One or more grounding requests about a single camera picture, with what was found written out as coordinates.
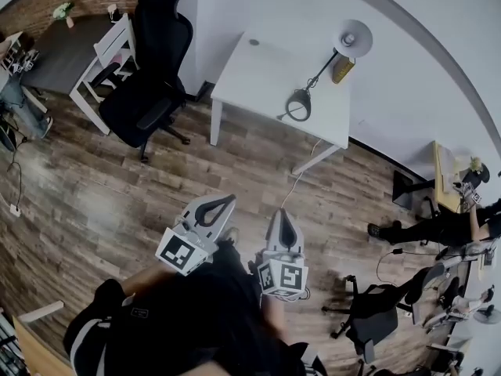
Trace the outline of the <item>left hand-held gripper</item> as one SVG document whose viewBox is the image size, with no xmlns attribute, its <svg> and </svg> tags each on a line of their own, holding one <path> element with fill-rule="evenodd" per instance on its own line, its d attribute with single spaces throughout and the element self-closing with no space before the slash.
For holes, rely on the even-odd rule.
<svg viewBox="0 0 501 376">
<path fill-rule="evenodd" d="M 234 194 L 211 194 L 191 201 L 167 227 L 155 256 L 183 276 L 209 261 L 217 250 L 216 240 L 234 208 Z"/>
</svg>

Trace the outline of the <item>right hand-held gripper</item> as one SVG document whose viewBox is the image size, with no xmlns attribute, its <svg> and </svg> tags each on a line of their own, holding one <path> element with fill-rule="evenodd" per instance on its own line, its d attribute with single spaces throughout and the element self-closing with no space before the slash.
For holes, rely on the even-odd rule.
<svg viewBox="0 0 501 376">
<path fill-rule="evenodd" d="M 304 235 L 285 209 L 278 208 L 272 215 L 266 233 L 266 244 L 268 250 L 261 250 L 256 254 L 257 275 L 262 293 L 282 301 L 306 299 L 308 267 L 305 265 Z M 282 246 L 286 248 L 285 251 L 280 251 Z"/>
</svg>

